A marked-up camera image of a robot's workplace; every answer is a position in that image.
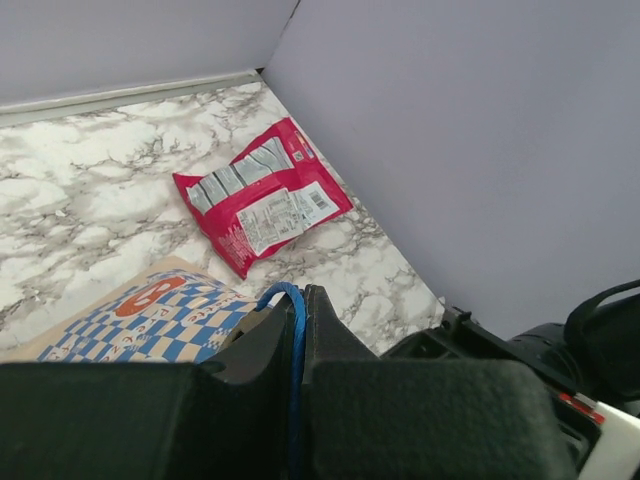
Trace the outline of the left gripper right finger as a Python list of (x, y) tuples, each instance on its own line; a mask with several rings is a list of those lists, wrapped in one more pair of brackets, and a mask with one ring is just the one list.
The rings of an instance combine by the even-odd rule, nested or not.
[(309, 286), (310, 479), (571, 479), (542, 382), (504, 360), (383, 360)]

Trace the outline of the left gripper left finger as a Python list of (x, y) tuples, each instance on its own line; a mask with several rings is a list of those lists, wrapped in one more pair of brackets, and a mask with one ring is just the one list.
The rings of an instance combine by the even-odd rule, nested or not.
[(5, 479), (282, 479), (293, 306), (199, 363), (5, 363)]

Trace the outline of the blue checkered paper bag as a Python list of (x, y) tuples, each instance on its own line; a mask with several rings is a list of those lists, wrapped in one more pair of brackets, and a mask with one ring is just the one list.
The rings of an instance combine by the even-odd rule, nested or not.
[(202, 363), (252, 330), (282, 299), (294, 312), (286, 430), (286, 479), (301, 475), (301, 380), (307, 304), (288, 282), (259, 298), (241, 294), (177, 257), (158, 262), (50, 327), (23, 350), (42, 363)]

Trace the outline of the pink snack bag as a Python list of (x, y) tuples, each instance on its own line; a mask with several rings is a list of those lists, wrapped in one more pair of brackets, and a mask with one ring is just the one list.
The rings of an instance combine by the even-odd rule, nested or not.
[(313, 227), (353, 209), (289, 117), (204, 176), (175, 173), (181, 198), (214, 251), (241, 278)]

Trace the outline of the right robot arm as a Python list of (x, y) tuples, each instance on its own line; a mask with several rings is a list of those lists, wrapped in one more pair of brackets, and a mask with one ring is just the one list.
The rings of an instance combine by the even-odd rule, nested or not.
[(439, 326), (411, 334), (383, 354), (396, 359), (518, 361), (544, 382), (594, 400), (639, 399), (639, 282), (579, 304), (564, 323), (545, 323), (503, 340), (469, 312), (445, 311)]

